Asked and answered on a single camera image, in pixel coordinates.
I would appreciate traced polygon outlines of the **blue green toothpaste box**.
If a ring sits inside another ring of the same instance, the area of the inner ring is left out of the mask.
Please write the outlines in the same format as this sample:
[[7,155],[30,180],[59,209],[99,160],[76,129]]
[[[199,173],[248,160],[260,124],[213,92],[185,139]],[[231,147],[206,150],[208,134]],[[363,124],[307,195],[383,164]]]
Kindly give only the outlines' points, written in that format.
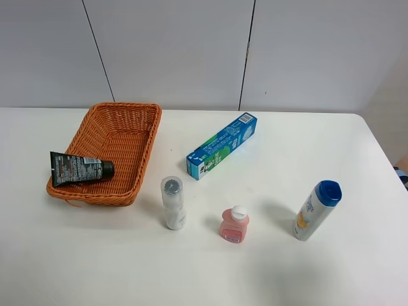
[[258,119],[245,112],[186,156],[187,173],[200,180],[255,132]]

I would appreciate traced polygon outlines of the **orange wicker basket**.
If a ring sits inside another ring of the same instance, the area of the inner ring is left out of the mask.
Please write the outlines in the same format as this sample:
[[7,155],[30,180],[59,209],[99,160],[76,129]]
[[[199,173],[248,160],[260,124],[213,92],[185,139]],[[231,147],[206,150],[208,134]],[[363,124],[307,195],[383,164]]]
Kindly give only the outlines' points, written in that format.
[[98,103],[86,113],[66,153],[111,161],[112,179],[54,187],[47,193],[68,203],[125,207],[142,186],[162,109],[148,103]]

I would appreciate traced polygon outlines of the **blue patterned object at edge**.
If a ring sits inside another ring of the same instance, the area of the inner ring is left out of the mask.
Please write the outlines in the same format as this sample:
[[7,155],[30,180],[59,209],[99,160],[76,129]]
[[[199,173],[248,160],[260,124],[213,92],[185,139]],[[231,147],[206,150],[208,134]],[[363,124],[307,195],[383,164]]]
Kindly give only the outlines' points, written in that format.
[[406,190],[408,190],[408,175],[406,174],[406,172],[404,172],[403,170],[401,170],[399,167],[394,166],[393,169],[396,171],[399,179],[401,180],[401,182],[403,183],[404,187],[406,188]]

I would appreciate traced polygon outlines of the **white roll-on deodorant bottle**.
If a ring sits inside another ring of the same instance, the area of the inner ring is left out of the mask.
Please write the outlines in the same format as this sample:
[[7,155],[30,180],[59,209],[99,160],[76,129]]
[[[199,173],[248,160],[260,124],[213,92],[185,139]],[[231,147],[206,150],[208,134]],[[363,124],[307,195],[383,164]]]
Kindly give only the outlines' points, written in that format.
[[186,223],[187,216],[182,181],[176,176],[162,179],[161,195],[167,227],[171,230],[181,230]]

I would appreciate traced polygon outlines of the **pink lotion bottle white cap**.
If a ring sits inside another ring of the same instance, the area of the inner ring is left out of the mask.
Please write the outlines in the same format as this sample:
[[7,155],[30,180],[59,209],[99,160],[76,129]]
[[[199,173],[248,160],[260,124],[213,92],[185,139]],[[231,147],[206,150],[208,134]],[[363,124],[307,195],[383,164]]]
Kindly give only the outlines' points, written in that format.
[[220,236],[234,244],[244,241],[249,224],[249,216],[245,207],[237,205],[222,213]]

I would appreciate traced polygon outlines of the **white shampoo bottle blue cap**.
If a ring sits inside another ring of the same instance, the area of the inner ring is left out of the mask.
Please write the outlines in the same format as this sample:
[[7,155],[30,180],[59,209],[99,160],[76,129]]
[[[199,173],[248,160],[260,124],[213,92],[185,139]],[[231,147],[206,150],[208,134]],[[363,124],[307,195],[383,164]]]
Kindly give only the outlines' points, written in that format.
[[320,181],[309,194],[296,215],[293,225],[295,237],[308,240],[342,199],[342,190],[336,181]]

